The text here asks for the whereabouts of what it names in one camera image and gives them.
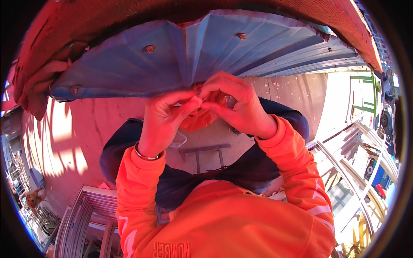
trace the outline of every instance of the orange plastic bag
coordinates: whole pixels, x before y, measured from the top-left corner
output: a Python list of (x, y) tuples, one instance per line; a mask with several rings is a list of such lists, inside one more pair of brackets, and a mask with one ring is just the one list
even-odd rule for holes
[[(192, 88), (193, 90), (200, 91), (203, 85), (203, 83), (200, 83), (198, 85), (194, 85)], [(223, 106), (227, 106), (225, 95), (222, 94), (218, 95), (215, 99), (209, 99), (209, 101), (215, 101)], [(218, 116), (210, 110), (199, 109), (196, 114), (189, 115), (185, 118), (179, 127), (185, 131), (192, 132), (212, 124), (217, 118)]]

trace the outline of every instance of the hand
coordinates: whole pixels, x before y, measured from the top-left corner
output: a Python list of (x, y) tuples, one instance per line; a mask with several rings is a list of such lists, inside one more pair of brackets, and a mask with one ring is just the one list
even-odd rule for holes
[[(202, 99), (196, 94), (196, 91), (174, 91), (148, 100), (138, 145), (139, 153), (156, 157), (171, 144), (182, 121), (201, 106)], [(172, 107), (184, 99), (191, 100), (180, 107)]]
[(262, 108), (251, 83), (220, 71), (204, 83), (199, 97), (206, 99), (222, 93), (237, 100), (233, 109), (214, 102), (204, 102), (201, 108), (216, 113), (240, 132), (258, 136), (263, 140), (275, 135), (277, 123)]

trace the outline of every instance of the orange hoodie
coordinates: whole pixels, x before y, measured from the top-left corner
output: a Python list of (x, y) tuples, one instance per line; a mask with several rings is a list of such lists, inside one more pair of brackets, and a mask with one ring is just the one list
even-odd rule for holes
[(145, 161), (128, 148), (116, 179), (124, 257), (328, 257), (335, 246), (333, 215), (314, 157), (287, 120), (272, 116), (276, 135), (256, 140), (280, 169), (288, 202), (218, 181), (194, 189), (171, 221), (157, 227), (165, 152)]

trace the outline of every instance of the blue corrugated metal sheet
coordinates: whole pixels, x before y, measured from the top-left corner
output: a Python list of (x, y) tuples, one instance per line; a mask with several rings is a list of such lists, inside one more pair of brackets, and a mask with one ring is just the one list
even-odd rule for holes
[[(153, 53), (145, 51), (149, 45), (155, 46)], [(365, 63), (353, 48), (295, 19), (214, 10), (179, 26), (152, 21), (122, 31), (74, 62), (53, 84), (51, 95), (59, 101), (150, 96), (206, 81), (219, 70), (287, 76), (356, 64)], [(75, 85), (77, 93), (70, 93)]]

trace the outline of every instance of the hoodie sleeve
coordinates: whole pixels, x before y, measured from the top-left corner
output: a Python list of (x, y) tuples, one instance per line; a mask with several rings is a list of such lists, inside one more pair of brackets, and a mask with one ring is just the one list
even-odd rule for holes
[[(277, 164), (284, 181), (284, 191), (287, 201), (312, 214), (316, 220), (324, 224), (327, 232), (331, 232), (329, 239), (334, 240), (334, 220), (331, 202), (324, 189), (324, 183), (317, 171), (314, 156), (305, 147), (305, 141), (284, 118), (271, 115), (278, 124), (277, 133), (268, 140), (255, 139), (266, 155)], [(323, 225), (315, 223), (314, 227)], [(313, 230), (312, 238), (317, 232)]]
[(165, 151), (159, 159), (146, 161), (134, 146), (125, 150), (116, 178), (116, 218), (124, 257), (132, 257), (142, 239), (157, 227), (155, 194), (164, 168)]

